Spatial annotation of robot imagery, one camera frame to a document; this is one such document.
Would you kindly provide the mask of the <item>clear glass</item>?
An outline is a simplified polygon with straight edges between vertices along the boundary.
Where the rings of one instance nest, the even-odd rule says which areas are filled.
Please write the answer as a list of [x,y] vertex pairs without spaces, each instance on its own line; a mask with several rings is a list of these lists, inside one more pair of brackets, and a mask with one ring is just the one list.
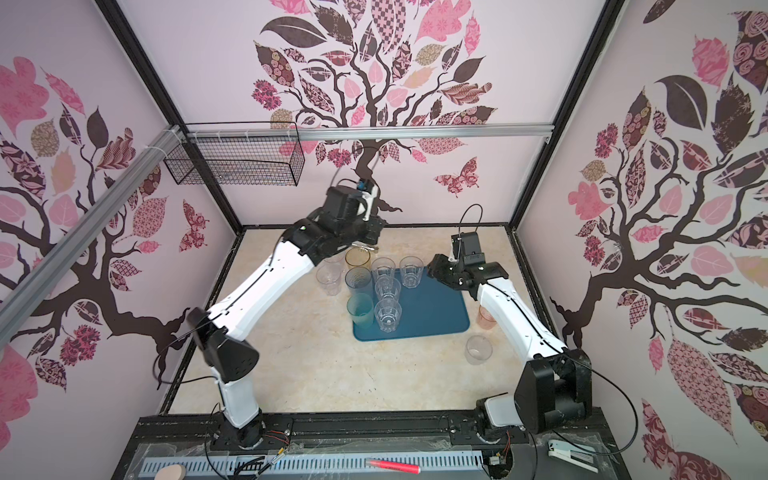
[[374,307],[374,316],[380,330],[384,333],[391,333],[394,332],[400,324],[402,307],[396,299],[385,297],[376,303]]
[[401,293],[401,283],[393,276],[381,276],[375,282],[375,293],[378,301],[393,300],[398,302]]
[[417,256],[405,256],[400,260],[399,270],[402,286],[407,289],[415,289],[421,283],[424,263]]
[[385,278],[393,278],[397,265],[389,257],[376,258],[371,264],[371,273],[375,282]]
[[316,274],[315,279],[327,296],[336,296],[341,291],[341,280],[343,267],[338,263],[322,263]]

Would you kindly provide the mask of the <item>yellow transparent cup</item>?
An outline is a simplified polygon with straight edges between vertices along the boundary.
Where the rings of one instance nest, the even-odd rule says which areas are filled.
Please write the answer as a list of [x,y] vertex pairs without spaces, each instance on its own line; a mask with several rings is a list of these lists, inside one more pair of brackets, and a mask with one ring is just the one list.
[[372,252],[364,248],[353,247],[346,252],[344,259],[349,269],[358,267],[369,269],[372,262]]

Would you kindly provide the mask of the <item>teal plastic tray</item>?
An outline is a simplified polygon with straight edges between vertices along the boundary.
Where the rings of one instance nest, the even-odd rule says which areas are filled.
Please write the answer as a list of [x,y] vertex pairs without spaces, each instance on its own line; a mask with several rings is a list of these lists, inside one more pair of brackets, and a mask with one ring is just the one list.
[[399,303],[402,315],[395,331],[383,332],[373,320],[370,327],[352,327],[355,339],[373,342],[449,335],[465,332],[470,327],[463,294],[426,274],[415,289],[402,290]]

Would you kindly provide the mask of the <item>pink transparent cup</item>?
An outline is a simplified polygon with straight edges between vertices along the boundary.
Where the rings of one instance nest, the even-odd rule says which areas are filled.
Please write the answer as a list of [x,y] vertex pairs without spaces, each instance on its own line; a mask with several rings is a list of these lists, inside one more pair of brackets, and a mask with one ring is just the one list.
[[497,325],[495,318],[486,308],[482,306],[480,306],[478,309],[476,323],[483,330],[492,330]]

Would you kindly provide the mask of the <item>tall blue frosted cup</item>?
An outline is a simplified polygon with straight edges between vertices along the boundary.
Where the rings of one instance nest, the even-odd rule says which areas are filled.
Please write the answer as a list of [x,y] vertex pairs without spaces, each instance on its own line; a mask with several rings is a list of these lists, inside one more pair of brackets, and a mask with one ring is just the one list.
[[354,267],[347,271],[344,277],[345,285],[351,295],[364,294],[373,298],[374,282],[371,272],[366,267]]

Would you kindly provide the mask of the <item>green textured plastic cup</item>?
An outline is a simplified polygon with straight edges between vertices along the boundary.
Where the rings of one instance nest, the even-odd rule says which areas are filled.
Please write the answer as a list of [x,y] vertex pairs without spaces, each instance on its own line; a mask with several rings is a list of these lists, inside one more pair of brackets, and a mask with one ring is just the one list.
[[346,304],[347,313],[353,324],[360,329],[368,329],[374,321],[374,303],[366,293],[352,294]]

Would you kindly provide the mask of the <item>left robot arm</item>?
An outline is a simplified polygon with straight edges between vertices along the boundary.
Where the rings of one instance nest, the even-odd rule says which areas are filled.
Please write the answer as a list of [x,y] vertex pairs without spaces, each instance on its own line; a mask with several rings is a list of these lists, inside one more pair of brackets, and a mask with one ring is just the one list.
[[360,180],[354,187],[331,186],[324,204],[289,226],[271,255],[228,296],[187,321],[212,371],[223,413],[243,448],[257,445],[264,424],[250,378],[259,361],[247,337],[264,313],[296,281],[354,243],[374,246],[386,221],[375,213],[379,187]]

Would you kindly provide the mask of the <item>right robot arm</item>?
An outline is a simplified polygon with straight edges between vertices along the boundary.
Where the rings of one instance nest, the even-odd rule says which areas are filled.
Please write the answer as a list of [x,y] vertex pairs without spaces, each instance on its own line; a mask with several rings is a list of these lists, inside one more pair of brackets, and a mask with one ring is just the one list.
[[568,348],[525,305],[506,270],[488,262],[475,232],[451,236],[452,253],[437,254],[428,276],[457,291],[467,291],[495,319],[523,371],[512,393],[480,401],[479,412],[493,429],[523,427],[538,434],[592,414],[589,357]]

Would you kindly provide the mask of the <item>clear glass near right arm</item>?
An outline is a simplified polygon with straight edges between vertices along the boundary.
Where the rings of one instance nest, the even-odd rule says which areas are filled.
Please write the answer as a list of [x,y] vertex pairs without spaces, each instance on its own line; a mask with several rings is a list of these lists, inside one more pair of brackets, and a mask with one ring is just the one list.
[[465,343],[464,355],[470,365],[481,365],[493,355],[493,346],[487,337],[473,335]]

